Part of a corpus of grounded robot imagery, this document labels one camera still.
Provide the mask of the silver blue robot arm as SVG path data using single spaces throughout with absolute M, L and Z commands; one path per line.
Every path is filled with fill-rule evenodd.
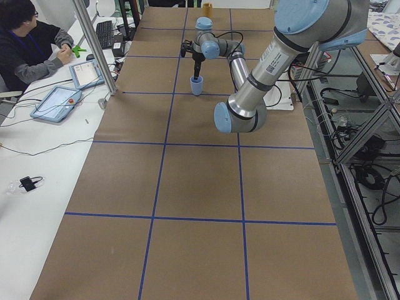
M 203 91 L 203 77 L 200 75 L 201 64 L 205 60 L 220 57 L 227 59 L 234 90 L 237 91 L 249 76 L 249 69 L 244 58 L 243 42 L 216 36 L 213 33 L 213 22 L 208 17 L 197 18 L 195 29 L 195 39 L 185 41 L 181 46 L 181 54 L 191 53 L 194 61 L 194 74 L 190 78 L 192 93 L 198 96 Z
M 361 44 L 367 34 L 369 1 L 280 1 L 274 16 L 274 37 L 256 67 L 236 93 L 214 109 L 222 133 L 250 133 L 263 126 L 263 97 L 281 74 L 314 43 L 321 51 Z

